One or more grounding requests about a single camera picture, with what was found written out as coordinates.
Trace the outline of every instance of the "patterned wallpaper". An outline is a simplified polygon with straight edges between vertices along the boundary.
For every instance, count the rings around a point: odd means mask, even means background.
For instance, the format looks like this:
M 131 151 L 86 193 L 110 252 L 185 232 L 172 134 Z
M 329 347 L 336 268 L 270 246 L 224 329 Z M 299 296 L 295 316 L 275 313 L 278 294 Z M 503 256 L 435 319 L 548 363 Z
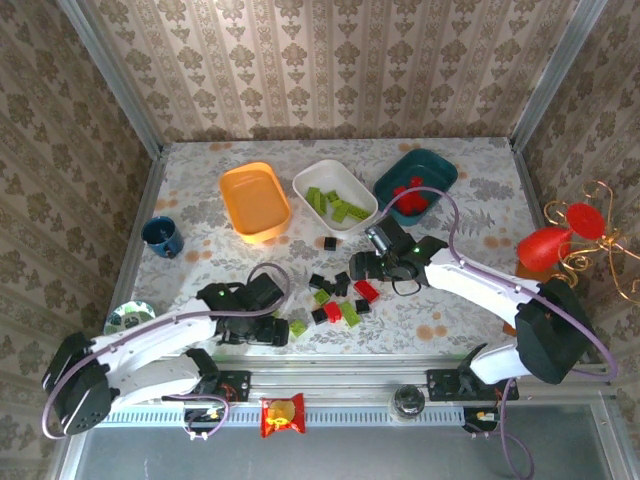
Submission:
M 0 479 L 44 478 L 40 380 L 103 321 L 150 160 L 55 2 L 0 2 Z
M 640 253 L 640 1 L 609 0 L 525 153 L 541 205 L 577 199 L 587 179 L 613 187 L 614 223 L 636 233 Z M 616 257 L 630 289 L 640 262 Z M 608 268 L 601 259 L 577 288 L 620 362 L 618 400 L 640 452 L 640 306 L 617 294 Z
M 577 0 L 91 0 L 165 142 L 507 136 Z

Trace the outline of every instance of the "floral tablecloth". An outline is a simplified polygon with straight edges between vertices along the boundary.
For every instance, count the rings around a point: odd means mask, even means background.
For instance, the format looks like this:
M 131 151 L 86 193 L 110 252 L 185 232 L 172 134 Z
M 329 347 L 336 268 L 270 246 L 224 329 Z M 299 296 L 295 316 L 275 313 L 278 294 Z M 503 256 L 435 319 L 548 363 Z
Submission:
M 311 274 L 333 279 L 348 270 L 353 253 L 372 247 L 360 234 L 343 241 L 336 252 L 324 251 L 320 242 L 326 232 L 293 191 L 293 177 L 314 162 L 331 158 L 342 162 L 372 189 L 386 170 L 418 147 L 433 150 L 458 168 L 458 181 L 450 191 L 462 215 L 458 250 L 513 273 L 515 246 L 534 226 L 504 138 L 182 143 L 170 147 L 155 215 L 166 215 L 176 222 L 185 247 L 174 260 L 162 259 L 145 248 L 132 298 L 150 303 L 158 314 L 164 313 L 208 283 L 244 281 L 257 263 L 271 261 L 282 265 L 293 280 L 292 296 L 280 309 L 282 316 L 304 321 L 307 332 L 297 339 L 291 335 L 283 348 L 224 346 L 217 347 L 218 353 L 440 355 L 466 353 L 479 343 L 500 340 L 502 321 L 461 297 L 430 288 L 402 298 L 393 293 L 391 285 L 376 281 L 372 283 L 381 299 L 356 327 L 350 329 L 344 321 L 316 326 L 312 321 Z M 231 228 L 218 181 L 227 170 L 258 160 L 274 168 L 293 217 L 282 236 L 248 245 Z M 446 239 L 452 218 L 451 208 L 440 202 L 408 231 L 416 240 L 426 234 Z M 356 298 L 350 287 L 347 299 Z M 206 347 L 212 350 L 213 345 L 209 341 Z

